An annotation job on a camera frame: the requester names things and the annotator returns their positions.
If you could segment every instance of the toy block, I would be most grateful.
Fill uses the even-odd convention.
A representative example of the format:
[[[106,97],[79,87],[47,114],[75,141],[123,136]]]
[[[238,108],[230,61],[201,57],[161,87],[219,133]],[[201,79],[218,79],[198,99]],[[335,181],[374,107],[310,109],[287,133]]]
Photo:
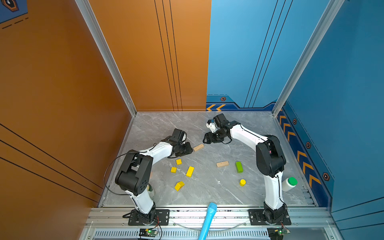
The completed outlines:
[[[189,167],[186,176],[191,177],[194,169],[194,167]]]
[[[217,167],[225,167],[225,166],[229,166],[229,162],[228,161],[218,162],[216,165]]]
[[[176,191],[179,191],[185,184],[183,182],[178,182],[175,186]]]
[[[236,169],[237,169],[237,173],[243,172],[243,166],[241,165],[241,162],[236,162]]]
[[[196,147],[193,148],[195,152],[199,151],[200,149],[204,148],[204,144],[197,145]]]
[[[247,183],[247,182],[246,182],[244,179],[240,180],[240,186],[244,187],[244,185],[245,185],[246,183]]]

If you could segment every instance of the hexagon emblem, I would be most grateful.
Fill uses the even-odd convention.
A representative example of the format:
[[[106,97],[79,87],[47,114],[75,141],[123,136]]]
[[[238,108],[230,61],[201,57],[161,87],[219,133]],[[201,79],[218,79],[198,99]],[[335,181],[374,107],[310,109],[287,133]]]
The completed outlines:
[[[329,174],[328,173],[323,173],[323,179],[325,180],[325,181],[329,181],[329,179],[330,179],[330,177],[329,177]]]
[[[19,7],[17,6],[16,0],[1,0],[2,4],[11,10],[12,12],[18,11]]]

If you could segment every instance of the yellow block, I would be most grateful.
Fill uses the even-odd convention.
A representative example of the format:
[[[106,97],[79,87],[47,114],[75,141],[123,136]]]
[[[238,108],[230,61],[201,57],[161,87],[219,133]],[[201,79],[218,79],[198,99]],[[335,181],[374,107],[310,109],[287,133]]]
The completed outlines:
[[[246,183],[247,183],[247,182],[246,182],[244,179],[240,180],[240,186],[244,187],[244,185],[245,185]]]
[[[192,173],[193,173],[194,169],[195,169],[194,167],[189,167],[188,168],[187,177],[191,177],[192,176]]]
[[[185,184],[183,182],[178,182],[175,186],[176,191],[179,191]]]

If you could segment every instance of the green bottle cap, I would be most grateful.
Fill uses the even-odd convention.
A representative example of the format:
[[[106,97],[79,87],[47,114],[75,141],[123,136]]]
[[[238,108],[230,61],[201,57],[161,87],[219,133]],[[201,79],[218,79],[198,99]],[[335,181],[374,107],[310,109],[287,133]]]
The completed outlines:
[[[297,180],[294,177],[290,177],[290,178],[288,178],[288,183],[290,185],[292,185],[292,186],[296,186],[297,185]]]

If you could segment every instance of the white bottle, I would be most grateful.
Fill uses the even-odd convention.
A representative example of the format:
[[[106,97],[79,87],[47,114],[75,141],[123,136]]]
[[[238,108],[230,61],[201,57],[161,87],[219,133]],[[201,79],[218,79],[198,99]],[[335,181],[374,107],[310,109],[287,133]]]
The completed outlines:
[[[296,178],[294,178],[294,177],[290,177],[290,178],[285,179],[285,180],[282,182],[282,184],[281,184],[281,189],[282,189],[284,192],[287,192],[287,191],[291,190],[292,188],[294,188],[296,185],[297,185],[297,180],[296,180]]]

